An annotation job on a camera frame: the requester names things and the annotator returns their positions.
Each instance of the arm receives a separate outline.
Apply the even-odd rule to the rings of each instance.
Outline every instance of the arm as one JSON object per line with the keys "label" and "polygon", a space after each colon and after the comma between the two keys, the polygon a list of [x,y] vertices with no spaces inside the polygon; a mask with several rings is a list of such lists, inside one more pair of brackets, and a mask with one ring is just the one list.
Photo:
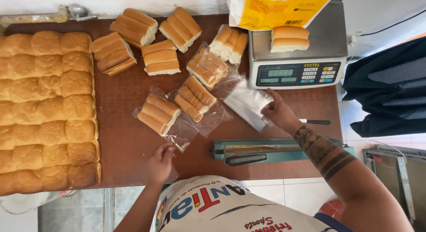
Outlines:
{"label": "arm", "polygon": [[114,232],[148,232],[162,188],[172,169],[173,143],[159,146],[148,159],[148,183]]}
{"label": "arm", "polygon": [[412,232],[392,194],[367,166],[333,142],[305,126],[278,93],[263,110],[267,118],[292,137],[345,204],[340,222],[355,232]]}

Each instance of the dark cloth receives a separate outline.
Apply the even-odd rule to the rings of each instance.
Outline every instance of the dark cloth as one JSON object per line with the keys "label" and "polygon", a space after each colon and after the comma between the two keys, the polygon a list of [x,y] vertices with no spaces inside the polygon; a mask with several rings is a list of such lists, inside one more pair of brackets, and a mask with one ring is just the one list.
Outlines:
{"label": "dark cloth", "polygon": [[426,37],[367,56],[346,68],[344,101],[370,113],[351,124],[361,137],[426,133]]}

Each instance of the bucket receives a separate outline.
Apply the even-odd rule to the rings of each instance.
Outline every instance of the bucket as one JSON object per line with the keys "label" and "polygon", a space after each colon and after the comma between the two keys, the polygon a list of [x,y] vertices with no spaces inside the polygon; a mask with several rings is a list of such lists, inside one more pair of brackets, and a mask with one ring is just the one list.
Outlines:
{"label": "bucket", "polygon": [[0,197],[0,207],[11,214],[23,214],[57,198],[75,195],[77,192],[78,190],[40,192],[28,195],[16,193]]}

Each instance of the barcode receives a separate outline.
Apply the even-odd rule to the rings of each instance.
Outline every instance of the barcode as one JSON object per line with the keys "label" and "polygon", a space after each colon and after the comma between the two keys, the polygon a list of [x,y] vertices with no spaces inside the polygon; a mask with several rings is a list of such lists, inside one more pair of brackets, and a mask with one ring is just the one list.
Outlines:
{"label": "barcode", "polygon": [[294,20],[294,21],[286,21],[286,25],[300,25],[303,22],[303,20]]}

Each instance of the knife handle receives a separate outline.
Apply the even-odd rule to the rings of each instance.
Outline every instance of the knife handle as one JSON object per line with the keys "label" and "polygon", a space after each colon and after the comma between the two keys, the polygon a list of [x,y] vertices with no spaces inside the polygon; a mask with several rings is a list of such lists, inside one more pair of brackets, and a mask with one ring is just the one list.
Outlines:
{"label": "knife handle", "polygon": [[307,120],[306,123],[321,124],[321,125],[330,125],[331,124],[330,121],[315,121],[315,120]]}

